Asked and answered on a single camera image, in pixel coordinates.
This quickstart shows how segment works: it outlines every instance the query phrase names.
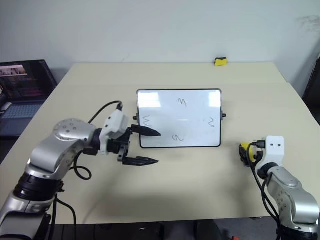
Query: laptop screen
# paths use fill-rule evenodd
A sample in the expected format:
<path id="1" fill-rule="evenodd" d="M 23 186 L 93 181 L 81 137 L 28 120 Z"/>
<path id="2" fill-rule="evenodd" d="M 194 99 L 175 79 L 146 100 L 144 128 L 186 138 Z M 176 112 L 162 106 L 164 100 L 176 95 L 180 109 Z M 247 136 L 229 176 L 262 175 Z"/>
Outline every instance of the laptop screen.
<path id="1" fill-rule="evenodd" d="M 56 86 L 44 60 L 0 63 L 0 87 L 9 101 L 45 100 Z"/>

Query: white wall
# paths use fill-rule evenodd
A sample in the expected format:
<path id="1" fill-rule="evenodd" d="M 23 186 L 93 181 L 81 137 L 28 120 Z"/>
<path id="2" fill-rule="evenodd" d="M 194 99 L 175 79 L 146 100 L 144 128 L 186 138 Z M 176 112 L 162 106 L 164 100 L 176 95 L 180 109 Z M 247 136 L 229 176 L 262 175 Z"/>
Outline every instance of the white wall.
<path id="1" fill-rule="evenodd" d="M 320 53 L 319 0 L 0 0 L 0 61 L 274 61 L 302 94 Z"/>

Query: laptop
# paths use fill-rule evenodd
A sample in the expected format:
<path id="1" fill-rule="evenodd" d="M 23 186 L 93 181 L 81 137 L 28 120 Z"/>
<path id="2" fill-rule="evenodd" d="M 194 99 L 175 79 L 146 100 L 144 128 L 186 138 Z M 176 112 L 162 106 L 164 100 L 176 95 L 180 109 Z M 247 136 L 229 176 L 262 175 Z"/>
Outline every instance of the laptop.
<path id="1" fill-rule="evenodd" d="M 0 136 L 19 137 L 56 86 L 45 60 L 0 63 L 0 88 L 11 102 L 0 118 Z"/>

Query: beige table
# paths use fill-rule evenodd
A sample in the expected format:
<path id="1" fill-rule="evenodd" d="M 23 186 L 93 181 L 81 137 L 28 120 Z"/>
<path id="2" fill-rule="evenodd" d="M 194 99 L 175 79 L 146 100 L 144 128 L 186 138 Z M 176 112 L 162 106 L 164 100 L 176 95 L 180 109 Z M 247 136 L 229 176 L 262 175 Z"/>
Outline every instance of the beige table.
<path id="1" fill-rule="evenodd" d="M 88 121 L 113 100 L 122 100 L 123 111 L 132 117 L 140 88 L 220 88 L 227 114 L 222 145 L 141 149 L 138 135 L 133 135 L 129 156 L 159 160 L 145 167 L 121 165 L 114 154 L 82 155 L 79 164 L 91 169 L 92 179 L 84 181 L 69 172 L 63 179 L 66 191 L 59 195 L 74 207 L 78 223 L 267 216 L 251 171 L 238 154 L 240 142 L 267 135 L 284 136 L 284 166 L 320 203 L 319 125 L 273 63 L 75 64 L 1 165 L 1 206 L 32 150 L 57 122 L 71 117 Z M 93 123 L 101 127 L 113 110 L 105 110 Z M 72 223 L 63 206 L 58 207 L 57 223 Z"/>

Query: whiteboard frame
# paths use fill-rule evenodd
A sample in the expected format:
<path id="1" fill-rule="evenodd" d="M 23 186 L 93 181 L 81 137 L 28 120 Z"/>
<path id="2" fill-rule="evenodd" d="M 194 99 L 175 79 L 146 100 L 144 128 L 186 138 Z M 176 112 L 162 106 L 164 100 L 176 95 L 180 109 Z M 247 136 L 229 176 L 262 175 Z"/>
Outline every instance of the whiteboard frame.
<path id="1" fill-rule="evenodd" d="M 177 149 L 177 148 L 217 148 L 221 146 L 221 128 L 222 128 L 222 120 L 223 120 L 223 111 L 222 111 L 222 91 L 220 88 L 141 88 L 136 91 L 136 106 L 137 106 L 137 123 L 140 125 L 140 113 L 139 113 L 139 99 L 138 99 L 138 92 L 139 91 L 184 91 L 184 90 L 215 90 L 220 91 L 221 98 L 220 98 L 220 135 L 219 135 L 219 145 L 217 146 L 154 146 L 154 147 L 144 147 L 141 145 L 141 134 L 139 134 L 139 145 L 142 149 Z"/>

